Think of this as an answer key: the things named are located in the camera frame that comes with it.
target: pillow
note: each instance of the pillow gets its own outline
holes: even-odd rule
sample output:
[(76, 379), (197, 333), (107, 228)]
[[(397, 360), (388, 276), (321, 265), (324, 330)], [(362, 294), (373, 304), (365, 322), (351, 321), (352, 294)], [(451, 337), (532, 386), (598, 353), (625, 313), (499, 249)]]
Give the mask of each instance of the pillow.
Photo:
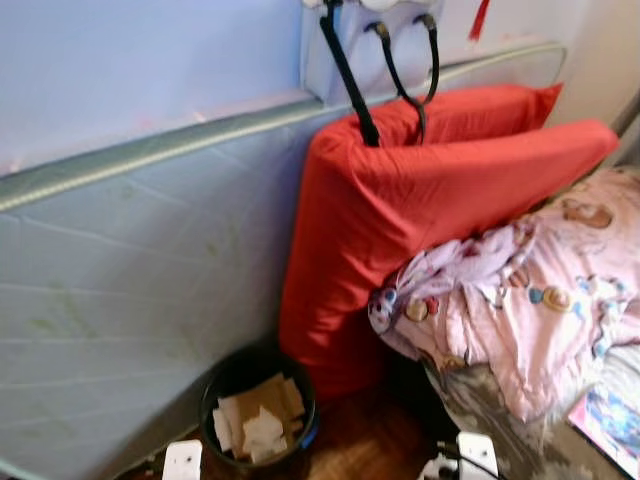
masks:
[[(351, 118), (314, 138), (279, 338), (283, 351), (309, 370), (320, 401), (371, 385), (384, 372), (382, 343), (364, 307), (386, 275), (422, 249), (526, 212), (593, 168), (616, 144), (615, 135), (597, 122), (505, 137), (516, 128), (514, 118), (520, 129), (538, 127), (545, 103), (540, 91), (526, 89), (522, 102), (511, 103), (518, 116), (506, 107), (463, 111), (464, 104), (478, 105), (476, 93), (491, 98), (493, 90), (452, 92), (434, 101), (439, 106), (437, 114), (429, 111), (427, 142), (451, 143), (402, 146), (415, 134), (417, 116), (397, 103), (377, 109), (374, 118), (387, 145), (399, 146), (364, 146)], [(495, 91), (522, 98), (523, 90)], [(469, 101), (462, 101), (463, 93)], [(445, 108), (448, 97), (456, 108)], [(498, 97), (489, 105), (502, 105)], [(545, 115), (550, 108), (543, 108)], [(465, 142), (479, 137), (500, 138)]]

